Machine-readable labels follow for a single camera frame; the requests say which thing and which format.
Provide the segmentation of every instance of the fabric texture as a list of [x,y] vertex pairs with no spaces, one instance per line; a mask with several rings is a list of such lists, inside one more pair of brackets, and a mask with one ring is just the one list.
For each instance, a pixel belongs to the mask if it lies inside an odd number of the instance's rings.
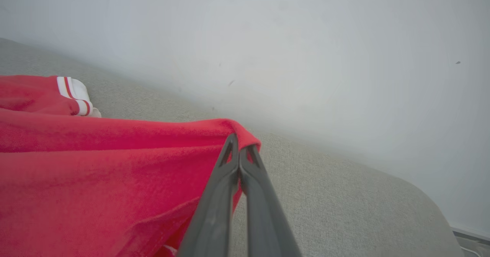
[[227,119],[72,116],[59,79],[0,77],[0,255],[173,256],[228,135],[259,141]]
[[[186,122],[214,118],[183,97],[19,43],[0,39],[0,74],[68,75],[82,81],[104,117]],[[304,257],[461,257],[439,208],[408,182],[251,131]],[[233,217],[231,256],[247,256],[246,198]]]

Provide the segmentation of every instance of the gray tongs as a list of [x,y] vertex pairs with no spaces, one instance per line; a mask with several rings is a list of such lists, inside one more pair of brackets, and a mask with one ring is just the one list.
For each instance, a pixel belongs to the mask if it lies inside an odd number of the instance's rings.
[[234,133],[219,154],[177,256],[228,256],[232,198],[238,180],[247,196],[248,255],[300,257],[257,146],[250,145],[238,152]]

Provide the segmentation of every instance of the red sweatshirt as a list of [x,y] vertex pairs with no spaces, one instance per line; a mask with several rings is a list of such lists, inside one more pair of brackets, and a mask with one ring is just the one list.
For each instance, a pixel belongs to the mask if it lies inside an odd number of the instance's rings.
[[226,137],[260,142],[228,119],[76,116],[93,106],[67,80],[0,77],[0,256],[173,256]]

